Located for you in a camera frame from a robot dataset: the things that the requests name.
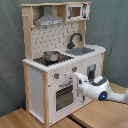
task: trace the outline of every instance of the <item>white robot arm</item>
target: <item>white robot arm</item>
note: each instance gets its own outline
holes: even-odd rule
[[[75,87],[74,96],[76,99],[79,93],[82,96],[88,96],[94,100],[109,100],[128,104],[128,89],[125,94],[114,93],[111,90],[108,79],[103,76],[98,76],[92,83],[89,83],[87,76],[75,72],[73,74],[73,86]]]

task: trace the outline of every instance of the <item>kitchen hood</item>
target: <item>kitchen hood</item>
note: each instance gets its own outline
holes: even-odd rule
[[[50,24],[59,24],[64,22],[63,18],[53,15],[52,5],[44,6],[43,10],[44,10],[43,12],[44,15],[35,21],[36,27],[50,25]]]

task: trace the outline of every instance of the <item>wooden play kitchen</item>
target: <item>wooden play kitchen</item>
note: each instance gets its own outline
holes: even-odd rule
[[[73,73],[102,75],[105,49],[85,45],[90,2],[22,4],[27,111],[46,128],[92,101],[74,98]]]

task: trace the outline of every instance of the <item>backsplash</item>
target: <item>backsplash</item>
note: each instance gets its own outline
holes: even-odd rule
[[[79,22],[35,27],[32,34],[33,58],[41,57],[43,52],[50,50],[66,50],[70,37],[78,33]],[[78,36],[73,38],[73,43],[78,46]]]

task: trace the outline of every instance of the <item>burner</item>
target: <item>burner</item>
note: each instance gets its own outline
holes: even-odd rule
[[[42,65],[45,65],[45,66],[50,66],[50,65],[54,65],[54,64],[57,64],[57,63],[67,61],[69,59],[73,59],[73,57],[61,54],[61,56],[59,56],[59,60],[57,60],[57,61],[46,61],[46,60],[44,60],[43,57],[33,59],[33,61],[37,62],[37,63],[40,63]]]

